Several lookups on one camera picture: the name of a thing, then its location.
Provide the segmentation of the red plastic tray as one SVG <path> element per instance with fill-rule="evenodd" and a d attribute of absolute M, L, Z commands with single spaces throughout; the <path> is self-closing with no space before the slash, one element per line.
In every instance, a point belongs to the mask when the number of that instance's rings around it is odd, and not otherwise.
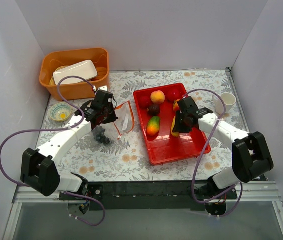
<path fill-rule="evenodd" d="M 182 95 L 187 93 L 182 83 L 140 89 L 133 93 L 149 160 L 153 165 L 198 157 L 207 142 L 206 134 L 196 128 L 190 133 L 181 133 L 179 137 L 171 135 L 171 126 L 176 113 L 173 111 L 173 103 L 167 99 L 160 107 L 160 128 L 158 134 L 154 136 L 147 134 L 147 125 L 152 116 L 147 113 L 145 108 L 142 108 L 140 100 L 150 97 L 151 93 L 156 91 L 162 91 L 167 95 L 171 90 L 178 90 Z"/>

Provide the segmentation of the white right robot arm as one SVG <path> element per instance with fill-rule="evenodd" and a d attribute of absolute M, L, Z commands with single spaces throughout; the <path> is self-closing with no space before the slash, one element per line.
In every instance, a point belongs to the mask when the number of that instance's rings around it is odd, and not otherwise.
<path fill-rule="evenodd" d="M 206 107 L 199 109 L 190 96 L 179 100 L 177 105 L 179 110 L 171 127 L 172 133 L 189 133 L 198 129 L 212 135 L 232 153 L 232 166 L 211 176 L 207 185 L 200 188 L 205 195 L 219 199 L 227 188 L 249 183 L 274 168 L 262 133 L 249 133 L 220 120 L 212 110 Z"/>

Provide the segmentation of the clear zip bag orange zipper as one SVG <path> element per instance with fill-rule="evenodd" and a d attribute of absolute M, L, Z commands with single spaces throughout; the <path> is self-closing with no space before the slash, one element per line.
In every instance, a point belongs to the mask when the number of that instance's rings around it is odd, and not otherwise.
<path fill-rule="evenodd" d="M 135 118 L 130 100 L 116 107 L 115 113 L 118 120 L 100 125 L 106 130 L 105 135 L 113 140 L 112 144 L 120 140 L 125 134 L 131 132 L 135 127 Z"/>

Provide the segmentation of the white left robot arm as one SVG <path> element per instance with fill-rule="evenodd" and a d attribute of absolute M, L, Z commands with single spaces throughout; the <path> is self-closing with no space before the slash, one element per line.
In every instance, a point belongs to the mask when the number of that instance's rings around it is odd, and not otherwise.
<path fill-rule="evenodd" d="M 21 181 L 45 197 L 68 191 L 77 200 L 88 194 L 88 181 L 75 173 L 60 173 L 59 162 L 85 135 L 101 124 L 115 122 L 114 95 L 100 87 L 95 98 L 84 103 L 70 119 L 66 130 L 57 133 L 38 149 L 28 148 L 22 155 Z"/>

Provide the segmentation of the dark grape bunch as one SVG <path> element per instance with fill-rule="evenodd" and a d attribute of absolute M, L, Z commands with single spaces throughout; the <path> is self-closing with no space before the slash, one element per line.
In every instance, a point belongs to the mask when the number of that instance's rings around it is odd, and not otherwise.
<path fill-rule="evenodd" d="M 102 126 L 97 126 L 93 131 L 93 138 L 105 146 L 112 144 L 114 141 L 105 135 L 106 130 Z"/>

